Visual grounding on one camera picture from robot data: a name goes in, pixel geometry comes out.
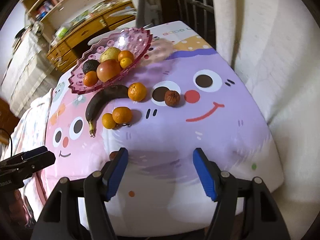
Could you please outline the person's left hand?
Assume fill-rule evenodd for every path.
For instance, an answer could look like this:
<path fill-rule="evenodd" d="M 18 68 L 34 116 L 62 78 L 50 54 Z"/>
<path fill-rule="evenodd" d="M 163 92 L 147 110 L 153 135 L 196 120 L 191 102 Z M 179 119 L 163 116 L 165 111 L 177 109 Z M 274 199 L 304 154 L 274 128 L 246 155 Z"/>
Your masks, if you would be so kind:
<path fill-rule="evenodd" d="M 30 239 L 27 224 L 20 191 L 1 192 L 1 239 Z"/>

